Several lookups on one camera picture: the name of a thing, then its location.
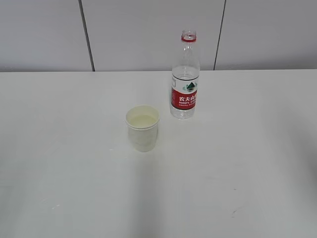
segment water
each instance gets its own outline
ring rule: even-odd
[[[179,66],[173,69],[173,76],[182,80],[192,80],[199,76],[199,70],[190,66]],[[170,113],[178,119],[188,119],[194,115],[195,107],[188,110],[180,110],[170,103]]]
[[[131,119],[130,124],[134,127],[149,127],[155,124],[155,118],[148,115],[140,115]]]

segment white wall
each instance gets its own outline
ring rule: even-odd
[[[316,0],[227,0],[216,69],[317,68]]]
[[[1,0],[0,71],[91,71],[76,0]]]
[[[83,0],[96,71],[170,70],[184,28],[212,69],[224,0]]]
[[[169,70],[183,28],[212,69],[224,0],[82,0],[96,70]],[[216,69],[317,68],[316,0],[227,0]],[[2,0],[1,71],[91,71],[78,0]]]

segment clear plastic bottle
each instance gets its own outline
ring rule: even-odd
[[[172,70],[172,93],[170,112],[178,119],[193,116],[200,71],[199,52],[196,45],[196,32],[183,30]]]

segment green mountain logo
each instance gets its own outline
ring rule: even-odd
[[[185,87],[183,87],[183,90],[187,92],[193,92],[196,87],[197,83],[193,84],[193,82],[191,82],[190,84],[187,84]]]

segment red bottle label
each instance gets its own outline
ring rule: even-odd
[[[192,109],[196,104],[198,77],[192,80],[182,80],[173,76],[172,97],[173,107],[181,110]]]

